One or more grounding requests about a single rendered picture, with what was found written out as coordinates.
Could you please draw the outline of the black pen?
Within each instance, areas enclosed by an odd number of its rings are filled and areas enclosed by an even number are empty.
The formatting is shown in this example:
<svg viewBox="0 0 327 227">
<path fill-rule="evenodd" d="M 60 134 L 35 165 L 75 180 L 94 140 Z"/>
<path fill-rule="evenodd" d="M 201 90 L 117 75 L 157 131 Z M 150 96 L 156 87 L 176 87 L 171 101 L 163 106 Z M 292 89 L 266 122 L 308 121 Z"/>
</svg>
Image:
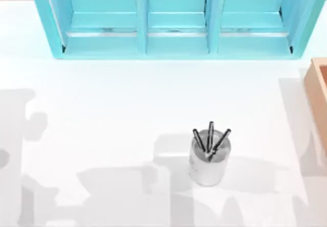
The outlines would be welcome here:
<svg viewBox="0 0 327 227">
<path fill-rule="evenodd" d="M 219 148 L 223 145 L 223 143 L 228 139 L 229 135 L 231 133 L 231 129 L 227 129 L 223 135 L 219 138 L 217 143 L 212 147 L 210 153 L 207 156 L 208 161 L 211 161 Z"/>
<path fill-rule="evenodd" d="M 196 140 L 196 143 L 197 143 L 199 149 L 200 149 L 202 152 L 206 153 L 205 146 L 204 146 L 204 144 L 203 144 L 203 142 L 202 142 L 202 139 L 201 139 L 200 134 L 199 134 L 199 132 L 198 132 L 197 129 L 193 129 L 193 135 L 194 135 L 194 138 L 195 138 L 195 140 Z"/>
<path fill-rule="evenodd" d="M 210 153 L 213 146 L 213 135 L 214 135 L 214 122 L 210 121 L 208 128 L 208 137 L 207 137 L 207 152 Z"/>
</svg>

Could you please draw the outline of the light blue rack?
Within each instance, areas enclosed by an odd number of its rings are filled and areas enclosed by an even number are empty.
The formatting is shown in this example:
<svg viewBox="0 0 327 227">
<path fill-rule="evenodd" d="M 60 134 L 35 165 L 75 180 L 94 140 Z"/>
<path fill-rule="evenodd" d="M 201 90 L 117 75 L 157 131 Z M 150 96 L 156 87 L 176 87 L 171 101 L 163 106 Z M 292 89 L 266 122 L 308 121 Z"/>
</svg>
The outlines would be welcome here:
<svg viewBox="0 0 327 227">
<path fill-rule="evenodd" d="M 34 0 L 56 59 L 299 59 L 326 0 Z"/>
</svg>

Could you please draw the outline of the silver pen cup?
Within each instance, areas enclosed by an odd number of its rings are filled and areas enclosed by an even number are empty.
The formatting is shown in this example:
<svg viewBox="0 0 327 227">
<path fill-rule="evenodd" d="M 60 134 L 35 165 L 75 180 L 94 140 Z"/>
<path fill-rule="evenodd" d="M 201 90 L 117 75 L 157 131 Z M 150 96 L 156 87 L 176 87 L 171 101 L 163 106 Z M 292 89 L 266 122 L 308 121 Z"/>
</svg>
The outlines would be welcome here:
<svg viewBox="0 0 327 227">
<path fill-rule="evenodd" d="M 227 139 L 219 148 L 213 159 L 208 161 L 208 129 L 198 132 L 205 146 L 206 153 L 199 149 L 196 140 L 193 137 L 189 155 L 189 174 L 192 180 L 201 186 L 214 186 L 222 180 L 225 174 L 229 154 L 231 152 L 231 143 L 230 140 Z M 222 132 L 214 130 L 213 146 L 222 135 Z"/>
</svg>

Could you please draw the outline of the salmon-coloured box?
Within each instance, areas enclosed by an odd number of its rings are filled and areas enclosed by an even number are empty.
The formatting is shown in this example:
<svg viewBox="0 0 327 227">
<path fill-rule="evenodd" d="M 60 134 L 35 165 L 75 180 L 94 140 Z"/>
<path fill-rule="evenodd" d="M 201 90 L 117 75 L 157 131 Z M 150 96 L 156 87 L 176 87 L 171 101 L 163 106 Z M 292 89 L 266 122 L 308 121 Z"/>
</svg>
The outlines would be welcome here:
<svg viewBox="0 0 327 227">
<path fill-rule="evenodd" d="M 327 57 L 311 59 L 303 82 L 321 145 L 327 155 Z"/>
</svg>

